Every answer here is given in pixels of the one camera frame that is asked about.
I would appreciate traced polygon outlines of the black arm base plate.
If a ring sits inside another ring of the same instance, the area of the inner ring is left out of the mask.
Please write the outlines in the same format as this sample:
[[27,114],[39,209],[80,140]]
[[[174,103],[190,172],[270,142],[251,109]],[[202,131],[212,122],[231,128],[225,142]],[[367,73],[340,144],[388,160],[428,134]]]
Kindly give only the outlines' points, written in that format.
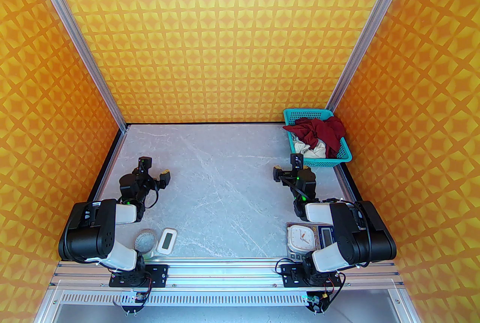
[[285,288],[339,287],[343,282],[341,275],[336,272],[319,273],[314,270],[312,273],[308,273],[298,263],[281,264],[279,273]]
[[169,266],[147,264],[140,270],[120,271],[110,274],[111,288],[165,288]]

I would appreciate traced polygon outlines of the white analog clock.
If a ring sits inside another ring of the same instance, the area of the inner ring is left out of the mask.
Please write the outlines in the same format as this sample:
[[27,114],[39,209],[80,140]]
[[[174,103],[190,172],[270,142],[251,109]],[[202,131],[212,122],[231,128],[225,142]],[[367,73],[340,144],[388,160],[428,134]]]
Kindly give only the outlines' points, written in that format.
[[294,252],[310,252],[316,248],[315,234],[303,225],[287,227],[287,246]]

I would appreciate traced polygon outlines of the round clear tape roll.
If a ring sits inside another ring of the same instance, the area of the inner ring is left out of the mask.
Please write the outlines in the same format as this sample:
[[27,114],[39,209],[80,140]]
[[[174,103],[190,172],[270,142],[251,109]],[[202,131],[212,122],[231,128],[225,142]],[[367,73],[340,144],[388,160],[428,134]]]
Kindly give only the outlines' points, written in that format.
[[134,240],[134,249],[142,255],[151,254],[158,244],[154,230],[144,229],[139,232]]

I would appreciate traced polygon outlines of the white digital timer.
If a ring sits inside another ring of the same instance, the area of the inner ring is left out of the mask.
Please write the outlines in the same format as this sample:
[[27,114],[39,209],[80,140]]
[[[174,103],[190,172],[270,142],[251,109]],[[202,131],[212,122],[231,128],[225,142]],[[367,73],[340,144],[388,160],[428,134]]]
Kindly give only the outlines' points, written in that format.
[[170,255],[173,252],[178,232],[172,228],[165,228],[160,236],[156,253],[159,255]]

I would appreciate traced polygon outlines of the teal plastic laundry basket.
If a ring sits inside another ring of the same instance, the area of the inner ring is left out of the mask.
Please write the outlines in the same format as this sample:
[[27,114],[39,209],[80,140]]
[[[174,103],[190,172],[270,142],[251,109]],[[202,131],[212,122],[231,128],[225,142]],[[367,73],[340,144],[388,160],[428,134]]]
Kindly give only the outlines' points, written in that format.
[[[292,108],[285,109],[283,111],[283,117],[286,125],[293,125],[297,119],[306,117],[309,119],[326,120],[329,117],[335,116],[331,111],[327,109],[313,109],[313,108]],[[288,141],[292,153],[294,153],[293,139],[289,132],[287,132]],[[304,158],[304,162],[311,167],[334,167],[340,165],[343,162],[350,162],[353,158],[350,152],[345,138],[341,138],[341,147],[336,159],[311,159]]]

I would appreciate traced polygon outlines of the cream fabric shorts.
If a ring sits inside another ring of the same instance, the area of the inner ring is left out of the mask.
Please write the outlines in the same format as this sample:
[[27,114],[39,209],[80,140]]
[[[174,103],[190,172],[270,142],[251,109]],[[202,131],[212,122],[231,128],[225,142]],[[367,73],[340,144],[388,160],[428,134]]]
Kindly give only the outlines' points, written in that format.
[[326,145],[320,139],[317,140],[317,145],[312,148],[309,144],[299,140],[295,135],[292,138],[294,153],[300,153],[304,158],[326,158]]

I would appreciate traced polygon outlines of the aluminium frame post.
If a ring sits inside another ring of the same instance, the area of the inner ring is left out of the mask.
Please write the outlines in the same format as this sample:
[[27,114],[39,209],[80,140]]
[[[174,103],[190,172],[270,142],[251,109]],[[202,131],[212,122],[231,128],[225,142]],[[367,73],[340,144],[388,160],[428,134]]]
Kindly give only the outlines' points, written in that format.
[[376,0],[343,68],[326,109],[335,112],[393,0]]
[[127,126],[125,118],[123,117],[119,106],[117,105],[113,94],[110,91],[110,88],[106,84],[103,75],[94,60],[94,56],[79,28],[79,25],[74,18],[74,15],[70,9],[66,0],[50,0],[53,7],[55,8],[56,13],[58,14],[63,26],[67,30],[72,43],[77,50],[82,62],[84,63],[86,69],[88,70],[94,84],[96,85],[98,91],[101,94],[104,102],[106,103],[110,114],[113,116],[116,124],[118,125],[119,130],[122,133],[126,132]]

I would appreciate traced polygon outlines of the small circuit board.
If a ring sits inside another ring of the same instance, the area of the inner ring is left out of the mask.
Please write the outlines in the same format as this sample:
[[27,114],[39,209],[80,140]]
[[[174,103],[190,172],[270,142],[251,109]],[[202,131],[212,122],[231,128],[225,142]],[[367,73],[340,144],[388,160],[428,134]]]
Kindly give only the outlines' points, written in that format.
[[313,312],[315,315],[319,313],[324,314],[331,304],[331,294],[332,293],[328,291],[307,292],[305,297],[307,309]]
[[128,297],[128,299],[122,301],[120,306],[125,315],[137,316],[138,313],[146,306],[147,301],[149,301],[150,294],[151,289],[143,292],[136,292],[132,297]]

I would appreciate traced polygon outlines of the aluminium frame rail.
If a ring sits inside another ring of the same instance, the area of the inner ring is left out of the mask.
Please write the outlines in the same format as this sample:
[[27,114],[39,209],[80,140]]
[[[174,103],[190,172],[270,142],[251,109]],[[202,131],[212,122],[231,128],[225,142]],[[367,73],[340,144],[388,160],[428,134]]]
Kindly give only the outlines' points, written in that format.
[[[188,291],[263,291],[283,287],[281,272],[290,261],[279,258],[153,258],[146,262],[168,266],[166,289]],[[347,289],[405,288],[391,261],[344,269]],[[49,286],[107,287],[110,271],[98,264],[61,261]]]

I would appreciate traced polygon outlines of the dark red t-shirt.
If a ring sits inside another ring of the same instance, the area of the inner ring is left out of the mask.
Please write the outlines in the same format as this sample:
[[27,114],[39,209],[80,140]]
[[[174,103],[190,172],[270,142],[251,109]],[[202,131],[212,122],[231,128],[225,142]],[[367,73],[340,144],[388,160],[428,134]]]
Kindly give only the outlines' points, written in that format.
[[283,126],[283,129],[312,148],[317,145],[318,139],[323,141],[326,145],[326,159],[336,159],[341,149],[341,138],[346,136],[343,123],[335,116],[326,120],[303,117],[293,125]]

